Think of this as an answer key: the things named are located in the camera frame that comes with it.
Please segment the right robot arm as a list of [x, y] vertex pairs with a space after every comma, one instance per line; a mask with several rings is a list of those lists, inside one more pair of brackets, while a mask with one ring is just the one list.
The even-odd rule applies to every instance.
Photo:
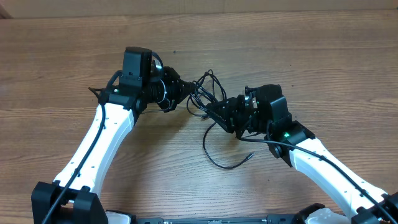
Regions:
[[397, 194], [370, 184], [340, 162], [304, 125], [292, 119], [280, 85], [245, 88], [243, 95], [212, 101], [208, 116], [245, 142], [244, 132], [264, 134], [275, 158], [303, 173], [340, 207], [332, 214], [314, 203], [296, 213], [291, 223], [397, 223]]

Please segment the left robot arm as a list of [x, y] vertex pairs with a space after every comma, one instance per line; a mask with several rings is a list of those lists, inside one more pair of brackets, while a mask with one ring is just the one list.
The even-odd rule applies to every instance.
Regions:
[[34, 223], [135, 223], [130, 213], [103, 208], [100, 195], [108, 169], [147, 105], [155, 103], [167, 113], [194, 91], [195, 84], [164, 66], [155, 52], [126, 47], [122, 69], [104, 88], [91, 89], [98, 107], [76, 153], [52, 183], [35, 186]]

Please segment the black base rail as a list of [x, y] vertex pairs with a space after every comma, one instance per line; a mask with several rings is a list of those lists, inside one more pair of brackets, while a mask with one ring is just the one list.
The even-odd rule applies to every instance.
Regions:
[[133, 218], [132, 224], [293, 224], [295, 215], [277, 214], [265, 217], [239, 217], [239, 218]]

